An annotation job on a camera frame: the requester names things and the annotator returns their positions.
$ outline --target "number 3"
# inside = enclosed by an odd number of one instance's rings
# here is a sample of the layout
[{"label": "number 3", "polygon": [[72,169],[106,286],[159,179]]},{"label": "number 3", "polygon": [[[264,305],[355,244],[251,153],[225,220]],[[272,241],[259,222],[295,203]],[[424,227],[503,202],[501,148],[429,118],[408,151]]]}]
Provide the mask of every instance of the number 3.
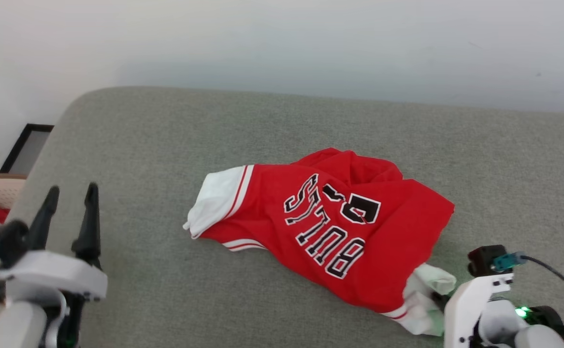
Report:
[{"label": "number 3", "polygon": [[[332,202],[345,201],[346,198],[343,194],[335,191],[333,187],[329,184],[325,184],[322,187],[322,192],[329,198]],[[371,200],[358,194],[351,193],[350,200],[344,202],[340,213],[342,216],[352,223],[360,223],[365,225],[366,223],[374,223],[378,212],[381,209],[381,202]]]}]

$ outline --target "jersey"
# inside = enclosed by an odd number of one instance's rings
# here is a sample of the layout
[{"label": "jersey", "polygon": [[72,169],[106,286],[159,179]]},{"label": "jersey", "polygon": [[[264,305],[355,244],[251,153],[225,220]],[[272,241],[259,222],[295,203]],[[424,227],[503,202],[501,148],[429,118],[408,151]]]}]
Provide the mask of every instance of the jersey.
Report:
[{"label": "jersey", "polygon": [[453,211],[394,163],[328,148],[207,175],[184,227],[231,251],[266,249],[345,302],[402,319],[407,281]]}]

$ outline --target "gray fabric upholstery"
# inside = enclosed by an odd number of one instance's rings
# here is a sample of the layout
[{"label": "gray fabric upholstery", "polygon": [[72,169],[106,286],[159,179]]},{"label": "gray fabric upholstery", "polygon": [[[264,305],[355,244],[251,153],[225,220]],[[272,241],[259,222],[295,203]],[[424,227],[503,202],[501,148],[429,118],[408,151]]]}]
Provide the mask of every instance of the gray fabric upholstery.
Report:
[{"label": "gray fabric upholstery", "polygon": [[[326,147],[393,161],[456,212],[431,263],[459,278],[503,244],[564,271],[564,114],[128,87],[75,101],[12,218],[61,199],[48,249],[70,254],[89,181],[101,196],[108,298],[85,308],[84,347],[441,347],[343,303],[266,251],[231,253],[181,225],[209,172],[287,163]],[[533,264],[508,294],[564,317],[564,284]]]}]

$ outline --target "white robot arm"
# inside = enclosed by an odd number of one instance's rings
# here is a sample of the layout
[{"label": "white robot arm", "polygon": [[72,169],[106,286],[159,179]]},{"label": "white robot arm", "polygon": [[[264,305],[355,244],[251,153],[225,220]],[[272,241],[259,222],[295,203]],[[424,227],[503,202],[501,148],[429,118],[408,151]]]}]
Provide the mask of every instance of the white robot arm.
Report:
[{"label": "white robot arm", "polygon": [[52,187],[30,230],[17,221],[0,227],[0,348],[77,348],[85,303],[105,299],[98,187],[89,185],[75,258],[45,250],[57,203]]},{"label": "white robot arm", "polygon": [[552,267],[525,256],[507,254],[503,245],[479,247],[469,253],[469,272],[445,306],[445,348],[564,348],[564,325],[548,306],[516,308],[495,297],[509,291],[512,267],[532,260],[564,280]]}]

